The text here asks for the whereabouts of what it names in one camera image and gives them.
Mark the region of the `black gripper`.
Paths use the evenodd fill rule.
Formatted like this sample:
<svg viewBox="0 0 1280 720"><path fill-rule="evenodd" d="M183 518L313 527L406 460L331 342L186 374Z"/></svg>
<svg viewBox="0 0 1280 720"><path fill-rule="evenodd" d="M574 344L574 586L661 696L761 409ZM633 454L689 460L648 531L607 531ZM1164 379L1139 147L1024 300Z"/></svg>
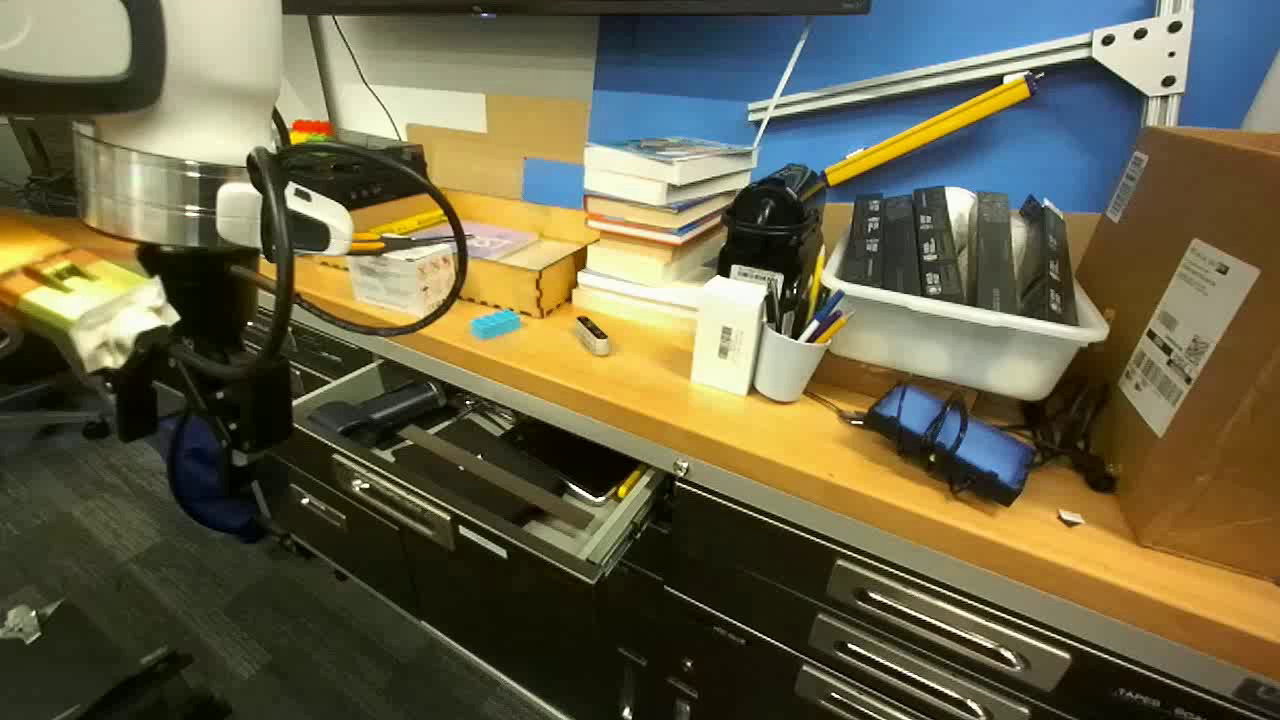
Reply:
<svg viewBox="0 0 1280 720"><path fill-rule="evenodd" d="M265 454L292 432L283 342L292 272L258 278L256 253L179 253L141 243L137 264L177 311L170 330L144 333L129 366L108 376L117 432L141 439L161 429L161 379L236 454Z"/></svg>

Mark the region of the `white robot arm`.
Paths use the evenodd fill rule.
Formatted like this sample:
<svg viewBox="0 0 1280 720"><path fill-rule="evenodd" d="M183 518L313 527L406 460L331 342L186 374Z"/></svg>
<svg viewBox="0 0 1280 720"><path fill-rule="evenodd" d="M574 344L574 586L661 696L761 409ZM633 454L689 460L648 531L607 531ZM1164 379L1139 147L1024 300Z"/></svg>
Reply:
<svg viewBox="0 0 1280 720"><path fill-rule="evenodd" d="M64 119L75 220L151 262L73 330L129 436L161 374L236 454L292 432L296 264L346 253L353 215L286 174L279 76L283 0L0 0L0 114Z"/></svg>

